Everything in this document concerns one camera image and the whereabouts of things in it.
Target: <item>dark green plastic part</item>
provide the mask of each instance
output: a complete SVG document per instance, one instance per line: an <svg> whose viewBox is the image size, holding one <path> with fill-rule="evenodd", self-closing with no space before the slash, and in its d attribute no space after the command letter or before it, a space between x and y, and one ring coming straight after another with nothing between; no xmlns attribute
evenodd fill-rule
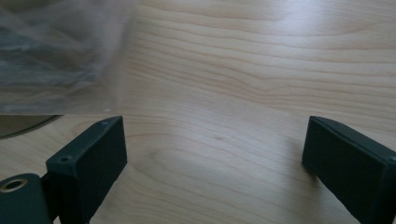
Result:
<svg viewBox="0 0 396 224"><path fill-rule="evenodd" d="M303 165L361 223L392 223L396 214L396 152L340 122L311 117Z"/></svg>
<svg viewBox="0 0 396 224"><path fill-rule="evenodd" d="M126 163L122 117L96 122L47 160L43 177L0 182L0 224L89 223Z"/></svg>
<svg viewBox="0 0 396 224"><path fill-rule="evenodd" d="M62 223L88 223L127 163L122 117L104 119L46 162Z"/></svg>
<svg viewBox="0 0 396 224"><path fill-rule="evenodd" d="M15 175L0 182L0 223L52 223L38 175Z"/></svg>

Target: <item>wooden table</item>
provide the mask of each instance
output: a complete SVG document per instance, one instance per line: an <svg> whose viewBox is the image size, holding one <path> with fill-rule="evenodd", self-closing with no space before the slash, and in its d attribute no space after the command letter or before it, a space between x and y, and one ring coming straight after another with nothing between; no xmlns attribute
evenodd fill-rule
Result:
<svg viewBox="0 0 396 224"><path fill-rule="evenodd" d="M142 0L122 114L129 163L99 223L359 223L301 165L310 115L396 149L396 2ZM0 179L99 119L0 141Z"/></svg>

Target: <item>hole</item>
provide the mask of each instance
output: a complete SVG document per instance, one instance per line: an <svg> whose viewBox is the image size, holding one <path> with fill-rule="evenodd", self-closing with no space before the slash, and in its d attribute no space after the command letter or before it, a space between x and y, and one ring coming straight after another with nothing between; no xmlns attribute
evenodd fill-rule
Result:
<svg viewBox="0 0 396 224"><path fill-rule="evenodd" d="M0 191L3 193L10 193L25 186L26 183L27 183L27 179L10 180L0 188Z"/></svg>
<svg viewBox="0 0 396 224"><path fill-rule="evenodd" d="M67 161L70 161L70 157L62 157L59 161L61 161L61 162L67 162Z"/></svg>

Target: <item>clear plastic sheet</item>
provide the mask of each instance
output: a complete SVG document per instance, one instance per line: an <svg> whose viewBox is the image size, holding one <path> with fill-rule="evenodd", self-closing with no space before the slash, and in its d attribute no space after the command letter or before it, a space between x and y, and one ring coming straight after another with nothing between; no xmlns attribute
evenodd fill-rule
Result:
<svg viewBox="0 0 396 224"><path fill-rule="evenodd" d="M0 0L0 114L112 110L135 0Z"/></svg>

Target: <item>screw hole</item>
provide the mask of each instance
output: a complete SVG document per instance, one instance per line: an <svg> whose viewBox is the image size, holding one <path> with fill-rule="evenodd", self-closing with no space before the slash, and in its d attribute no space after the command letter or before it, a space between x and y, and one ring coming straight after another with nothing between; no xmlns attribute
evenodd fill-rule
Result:
<svg viewBox="0 0 396 224"><path fill-rule="evenodd" d="M23 186L26 185L26 183L27 183L27 179L14 179L8 181L5 185L3 185L0 188L0 191L3 193L10 193L12 191L22 188Z"/></svg>

